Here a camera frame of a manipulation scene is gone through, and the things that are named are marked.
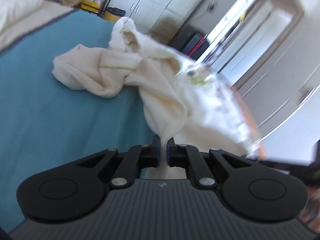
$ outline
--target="white pillow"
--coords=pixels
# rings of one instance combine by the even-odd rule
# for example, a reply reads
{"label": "white pillow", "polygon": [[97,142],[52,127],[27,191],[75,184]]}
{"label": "white pillow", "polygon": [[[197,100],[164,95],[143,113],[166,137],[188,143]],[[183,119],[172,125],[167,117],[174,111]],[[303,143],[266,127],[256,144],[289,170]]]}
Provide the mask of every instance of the white pillow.
{"label": "white pillow", "polygon": [[0,33],[10,24],[37,10],[43,0],[0,0]]}

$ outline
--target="white towel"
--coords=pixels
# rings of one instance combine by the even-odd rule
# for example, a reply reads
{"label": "white towel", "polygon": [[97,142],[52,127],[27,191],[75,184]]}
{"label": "white towel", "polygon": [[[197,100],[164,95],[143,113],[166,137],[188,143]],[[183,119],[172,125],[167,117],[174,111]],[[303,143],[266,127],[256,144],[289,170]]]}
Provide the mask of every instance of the white towel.
{"label": "white towel", "polygon": [[78,45],[53,63],[53,75],[73,90],[110,98],[124,85],[138,86],[146,121],[161,138],[158,178],[166,177],[164,146],[171,137],[201,151],[252,151],[249,129],[231,90],[218,79],[211,86],[193,84],[185,71],[195,62],[139,33],[129,18],[116,22],[109,49]]}
{"label": "white towel", "polygon": [[0,0],[0,32],[37,10],[43,0]]}

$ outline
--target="yellow container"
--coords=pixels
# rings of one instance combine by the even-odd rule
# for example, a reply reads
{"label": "yellow container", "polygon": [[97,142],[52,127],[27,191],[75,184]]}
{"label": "yellow container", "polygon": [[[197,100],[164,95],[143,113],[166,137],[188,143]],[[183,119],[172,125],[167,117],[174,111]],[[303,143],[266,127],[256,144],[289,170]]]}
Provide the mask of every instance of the yellow container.
{"label": "yellow container", "polygon": [[80,8],[90,12],[95,12],[95,13],[100,12],[99,5],[96,2],[88,2],[86,0],[83,0],[81,2]]}
{"label": "yellow container", "polygon": [[105,12],[103,19],[112,23],[115,23],[117,20],[119,20],[120,16],[115,16],[109,12]]}

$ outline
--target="blue bed sheet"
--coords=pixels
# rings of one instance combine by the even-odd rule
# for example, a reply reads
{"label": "blue bed sheet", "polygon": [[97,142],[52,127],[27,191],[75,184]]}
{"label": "blue bed sheet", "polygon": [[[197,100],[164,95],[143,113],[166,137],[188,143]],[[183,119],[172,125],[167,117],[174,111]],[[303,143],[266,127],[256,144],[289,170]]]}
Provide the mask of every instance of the blue bed sheet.
{"label": "blue bed sheet", "polygon": [[77,11],[0,52],[0,227],[23,221],[16,190],[27,177],[108,147],[151,143],[135,87],[103,99],[52,75],[52,60],[77,44],[107,48],[113,24]]}

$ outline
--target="green stitching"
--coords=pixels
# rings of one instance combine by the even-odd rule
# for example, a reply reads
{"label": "green stitching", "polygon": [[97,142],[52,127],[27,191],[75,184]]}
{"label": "green stitching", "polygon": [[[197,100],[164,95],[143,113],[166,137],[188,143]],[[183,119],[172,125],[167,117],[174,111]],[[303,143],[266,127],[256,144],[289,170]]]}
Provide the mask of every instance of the green stitching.
{"label": "green stitching", "polygon": [[120,33],[131,33],[131,31],[130,30],[122,30],[122,31],[120,31]]}
{"label": "green stitching", "polygon": [[197,86],[210,86],[210,82],[204,81],[203,75],[189,76],[193,84]]}
{"label": "green stitching", "polygon": [[116,66],[100,66],[100,67],[103,67],[103,68],[111,68],[111,69],[125,69],[125,70],[134,70],[134,68],[129,68],[129,67],[116,67]]}

